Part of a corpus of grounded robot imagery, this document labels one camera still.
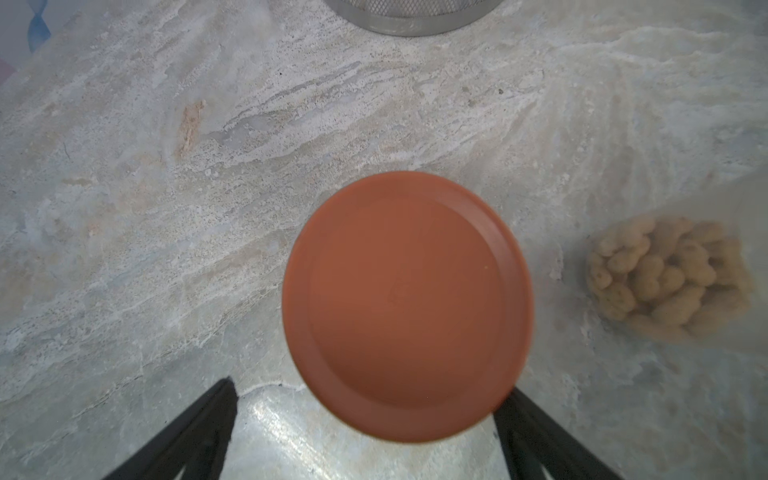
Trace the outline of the orange jar lid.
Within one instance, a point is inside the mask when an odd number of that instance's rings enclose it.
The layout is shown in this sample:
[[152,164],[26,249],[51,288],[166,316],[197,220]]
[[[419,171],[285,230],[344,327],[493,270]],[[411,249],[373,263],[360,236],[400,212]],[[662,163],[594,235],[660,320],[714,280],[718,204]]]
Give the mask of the orange jar lid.
[[311,215],[288,259],[282,320],[298,372],[333,415],[423,443],[474,426],[511,393],[534,295],[515,237],[480,197],[394,171]]

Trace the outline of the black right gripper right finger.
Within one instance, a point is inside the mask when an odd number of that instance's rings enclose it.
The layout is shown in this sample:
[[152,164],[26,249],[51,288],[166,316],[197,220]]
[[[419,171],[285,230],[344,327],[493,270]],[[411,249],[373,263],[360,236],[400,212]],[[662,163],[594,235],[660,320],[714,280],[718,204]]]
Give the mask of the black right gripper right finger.
[[512,479],[621,479],[517,388],[493,419]]

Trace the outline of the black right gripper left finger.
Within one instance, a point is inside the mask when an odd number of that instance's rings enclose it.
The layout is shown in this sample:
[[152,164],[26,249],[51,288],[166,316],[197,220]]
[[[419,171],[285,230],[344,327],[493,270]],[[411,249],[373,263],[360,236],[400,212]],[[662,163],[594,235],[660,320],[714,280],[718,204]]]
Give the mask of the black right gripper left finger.
[[237,416],[233,380],[219,380],[109,479],[218,479]]

